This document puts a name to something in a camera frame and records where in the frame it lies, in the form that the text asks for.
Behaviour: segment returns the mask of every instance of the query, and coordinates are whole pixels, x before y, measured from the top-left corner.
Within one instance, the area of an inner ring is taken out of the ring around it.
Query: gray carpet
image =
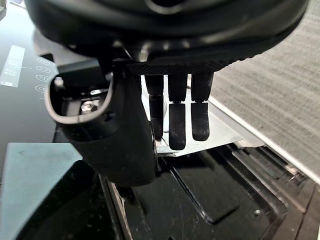
[[[320,0],[311,0],[298,28],[279,45],[216,73],[211,95],[320,168]]]

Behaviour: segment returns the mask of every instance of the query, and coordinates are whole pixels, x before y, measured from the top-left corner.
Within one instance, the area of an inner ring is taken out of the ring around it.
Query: digital display
[[[0,74],[0,85],[17,88],[22,62],[25,56],[23,47],[12,45]]]

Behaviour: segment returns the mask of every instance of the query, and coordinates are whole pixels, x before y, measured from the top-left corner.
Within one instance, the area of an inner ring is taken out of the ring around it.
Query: silver metal sheet
[[[149,95],[147,93],[147,87],[145,78],[142,76],[142,102],[150,119],[149,111]],[[185,99],[185,137],[186,137],[186,147],[181,151],[173,151],[169,147],[169,113],[168,106],[169,96],[168,96],[168,77],[164,76],[164,90],[163,90],[164,104],[164,120],[163,120],[163,137],[162,141],[157,142],[157,150],[159,156],[174,156],[179,157],[186,154],[191,154],[194,152],[199,152],[206,149],[211,149],[225,144],[234,143],[243,140],[243,137],[235,131],[232,126],[226,124],[222,121],[217,113],[214,111],[215,107],[208,103],[208,117],[209,117],[209,127],[210,136],[206,141],[195,141],[192,137],[192,125],[191,125],[191,91],[187,89],[186,99]]]

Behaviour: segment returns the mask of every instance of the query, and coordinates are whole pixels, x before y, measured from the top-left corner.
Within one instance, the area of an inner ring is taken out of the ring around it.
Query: metal screw
[[[260,210],[260,209],[257,209],[257,210],[255,210],[255,211],[253,212],[253,215],[254,215],[255,217],[259,216],[260,214],[261,214],[261,210]]]
[[[64,80],[58,76],[54,80],[54,85],[58,88],[63,88],[64,87]]]
[[[81,110],[84,114],[88,114],[91,113],[94,110],[94,103],[92,101],[85,101],[82,105],[81,105]]]

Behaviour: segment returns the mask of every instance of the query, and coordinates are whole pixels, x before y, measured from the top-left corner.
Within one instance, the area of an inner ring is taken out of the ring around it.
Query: black robotic finger
[[[207,101],[210,92],[211,86],[214,78],[213,72],[203,72],[192,74],[191,79],[191,100],[192,101]]]
[[[164,133],[164,96],[150,95],[150,120],[156,140],[160,140]]]
[[[210,135],[208,103],[191,103],[192,137],[196,141],[206,141]]]
[[[160,140],[164,134],[164,76],[146,75],[144,79],[149,93],[150,120],[154,137]]]
[[[148,94],[162,95],[164,93],[163,75],[146,75],[144,76],[144,79]]]
[[[169,146],[172,150],[186,147],[186,106],[183,103],[169,105]]]
[[[186,99],[188,75],[169,75],[168,92],[170,102],[181,102]]]
[[[140,95],[142,95],[141,76],[135,75],[135,76],[132,76],[132,78],[136,82]]]

